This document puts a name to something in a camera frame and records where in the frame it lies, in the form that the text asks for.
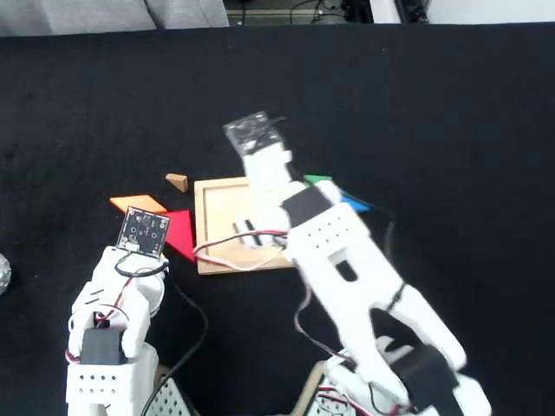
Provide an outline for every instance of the gray fabric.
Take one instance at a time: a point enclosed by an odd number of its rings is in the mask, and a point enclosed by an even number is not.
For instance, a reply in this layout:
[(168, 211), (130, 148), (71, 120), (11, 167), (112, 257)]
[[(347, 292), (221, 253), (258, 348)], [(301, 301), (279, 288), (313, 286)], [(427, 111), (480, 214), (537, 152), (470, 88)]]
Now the gray fabric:
[(228, 26), (222, 0), (0, 0), (0, 36)]

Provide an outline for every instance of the orange tangram piece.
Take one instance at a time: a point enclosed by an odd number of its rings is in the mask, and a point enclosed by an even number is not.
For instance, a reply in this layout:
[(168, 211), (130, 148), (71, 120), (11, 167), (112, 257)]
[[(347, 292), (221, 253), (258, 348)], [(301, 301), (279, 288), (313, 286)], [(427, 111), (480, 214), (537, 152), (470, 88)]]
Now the orange tangram piece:
[(110, 202), (114, 204), (120, 211), (127, 212), (127, 208), (132, 206), (133, 208), (139, 208), (140, 210), (150, 211), (150, 212), (166, 212), (167, 209), (164, 208), (156, 199), (150, 195), (133, 195), (131, 197), (113, 197), (110, 198)]

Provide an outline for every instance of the small wooden triangle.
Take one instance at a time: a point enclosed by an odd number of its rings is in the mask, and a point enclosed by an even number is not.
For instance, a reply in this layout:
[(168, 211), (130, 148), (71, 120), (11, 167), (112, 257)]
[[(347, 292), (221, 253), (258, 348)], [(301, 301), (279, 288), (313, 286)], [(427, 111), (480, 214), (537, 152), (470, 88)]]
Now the small wooden triangle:
[(166, 175), (166, 180), (184, 193), (187, 192), (187, 189), (189, 189), (189, 181), (187, 180), (187, 176), (185, 175), (178, 175), (177, 173), (168, 173)]

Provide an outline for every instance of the perforated plate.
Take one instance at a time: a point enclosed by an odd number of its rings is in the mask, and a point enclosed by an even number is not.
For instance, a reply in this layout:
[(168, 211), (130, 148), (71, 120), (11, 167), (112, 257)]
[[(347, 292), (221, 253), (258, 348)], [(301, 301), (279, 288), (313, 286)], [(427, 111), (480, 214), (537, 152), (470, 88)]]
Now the perforated plate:
[(147, 416), (191, 416), (173, 379), (168, 380), (160, 389)]

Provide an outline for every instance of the black cloth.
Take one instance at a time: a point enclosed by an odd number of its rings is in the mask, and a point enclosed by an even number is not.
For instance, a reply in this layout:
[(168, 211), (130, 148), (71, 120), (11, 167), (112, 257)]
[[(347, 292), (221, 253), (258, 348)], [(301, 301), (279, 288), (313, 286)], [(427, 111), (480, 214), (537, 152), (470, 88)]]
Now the black cloth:
[[(193, 210), (164, 175), (242, 175), (221, 126), (258, 110), (288, 118), (303, 172), (395, 212), (395, 267), (458, 337), (493, 410), (549, 408), (554, 43), (552, 24), (0, 40), (0, 252), (15, 270), (0, 296), (0, 413), (65, 411), (69, 308), (121, 226), (108, 198)], [(369, 222), (381, 244), (384, 221)], [(289, 412), (326, 358), (293, 328), (297, 272), (200, 277), (167, 251), (211, 323), (177, 377), (201, 414)], [(339, 347), (318, 302), (303, 319)], [(147, 337), (161, 362), (198, 333), (168, 287)]]

